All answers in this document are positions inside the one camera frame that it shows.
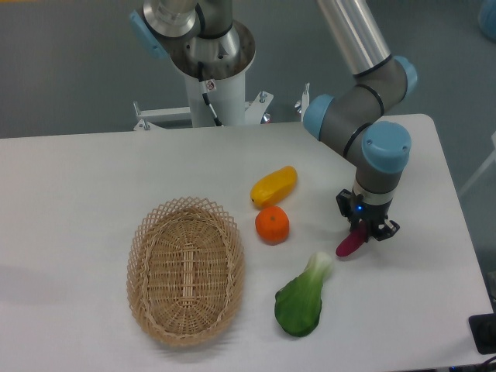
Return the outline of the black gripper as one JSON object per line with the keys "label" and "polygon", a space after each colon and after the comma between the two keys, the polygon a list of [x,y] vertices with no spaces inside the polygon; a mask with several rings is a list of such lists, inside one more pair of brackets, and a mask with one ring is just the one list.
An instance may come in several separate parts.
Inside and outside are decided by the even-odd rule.
{"label": "black gripper", "polygon": [[336,202],[341,216],[350,224],[350,232],[357,229],[360,221],[366,222],[366,243],[371,239],[390,239],[400,229],[395,221],[386,219],[390,201],[381,205],[367,204],[362,195],[355,195],[352,191],[343,189],[336,196]]}

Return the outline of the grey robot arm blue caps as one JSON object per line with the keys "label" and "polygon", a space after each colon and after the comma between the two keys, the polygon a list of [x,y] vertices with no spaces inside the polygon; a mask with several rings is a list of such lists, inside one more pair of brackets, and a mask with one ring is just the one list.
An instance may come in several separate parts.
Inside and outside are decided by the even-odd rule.
{"label": "grey robot arm blue caps", "polygon": [[[251,32],[233,18],[230,1],[145,1],[129,21],[147,51],[170,58],[191,86],[194,126],[243,124],[242,79],[255,57]],[[384,240],[398,231],[388,210],[408,162],[411,137],[384,113],[417,84],[415,67],[391,54],[364,1],[320,1],[319,9],[341,51],[354,86],[343,96],[320,95],[302,111],[305,129],[356,168],[351,190],[336,198],[352,231]]]}

